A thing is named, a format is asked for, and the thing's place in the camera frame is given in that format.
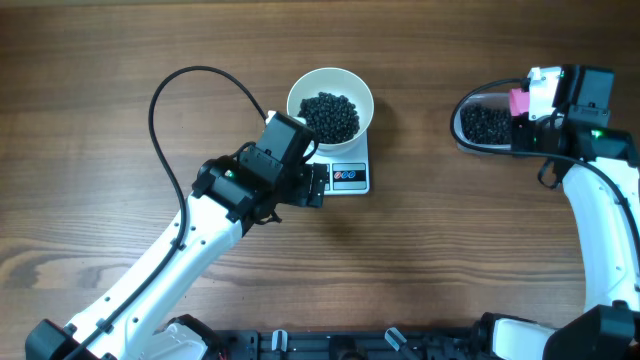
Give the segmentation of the pink scoop blue handle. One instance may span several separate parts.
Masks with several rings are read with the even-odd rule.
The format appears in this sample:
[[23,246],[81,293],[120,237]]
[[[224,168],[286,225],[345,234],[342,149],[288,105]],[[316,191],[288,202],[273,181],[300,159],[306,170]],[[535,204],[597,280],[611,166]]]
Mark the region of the pink scoop blue handle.
[[530,94],[521,88],[513,88],[509,91],[509,109],[513,117],[529,112]]

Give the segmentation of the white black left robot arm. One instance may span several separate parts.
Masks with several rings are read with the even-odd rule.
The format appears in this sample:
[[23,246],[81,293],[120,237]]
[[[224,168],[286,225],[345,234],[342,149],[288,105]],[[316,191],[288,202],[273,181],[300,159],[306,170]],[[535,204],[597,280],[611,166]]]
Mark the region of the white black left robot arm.
[[43,320],[31,331],[26,357],[138,358],[211,263],[252,226],[277,221],[277,205],[321,207],[327,170],[309,161],[318,145],[305,120],[270,112],[257,142],[202,165],[173,223],[100,299],[65,326]]

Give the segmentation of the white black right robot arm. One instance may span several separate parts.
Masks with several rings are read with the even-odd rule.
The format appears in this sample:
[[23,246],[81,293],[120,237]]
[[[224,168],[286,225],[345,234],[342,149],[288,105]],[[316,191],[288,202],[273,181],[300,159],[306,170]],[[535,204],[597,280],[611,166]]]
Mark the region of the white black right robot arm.
[[639,356],[639,153],[609,127],[612,71],[534,67],[524,109],[527,133],[511,147],[545,155],[569,200],[585,271],[584,312],[551,329],[499,319],[490,352],[500,359],[636,359]]

